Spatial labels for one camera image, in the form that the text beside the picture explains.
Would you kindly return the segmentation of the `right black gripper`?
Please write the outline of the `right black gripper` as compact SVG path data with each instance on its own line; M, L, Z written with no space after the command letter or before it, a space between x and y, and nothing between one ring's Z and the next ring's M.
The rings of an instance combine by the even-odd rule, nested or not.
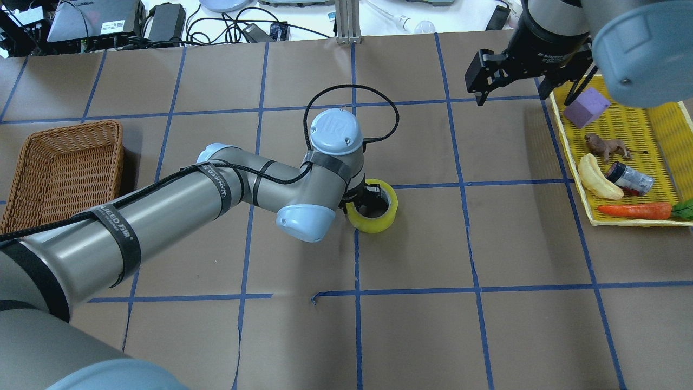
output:
M490 49L477 51L465 73L466 90L481 107L496 89L542 76L538 89L542 100L565 82L574 82L564 100L568 107L599 71L597 65L589 70L591 39L583 5L523 3L522 7L505 50L499 54Z

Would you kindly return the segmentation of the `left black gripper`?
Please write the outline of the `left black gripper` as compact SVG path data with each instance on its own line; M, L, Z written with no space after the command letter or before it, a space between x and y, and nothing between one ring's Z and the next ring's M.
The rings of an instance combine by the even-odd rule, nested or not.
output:
M339 203L339 209L348 215L350 208L357 215L383 215L383 190L381 184L363 181L349 190Z

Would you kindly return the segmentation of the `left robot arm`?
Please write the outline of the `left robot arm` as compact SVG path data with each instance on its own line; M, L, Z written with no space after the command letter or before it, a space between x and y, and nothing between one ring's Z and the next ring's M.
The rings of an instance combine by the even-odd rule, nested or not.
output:
M161 366L129 357L71 325L74 308L245 202L276 225L321 241L347 203L370 198L362 135L346 109L304 120L299 168L228 144L194 165L59 222L2 235L3 389L184 389Z

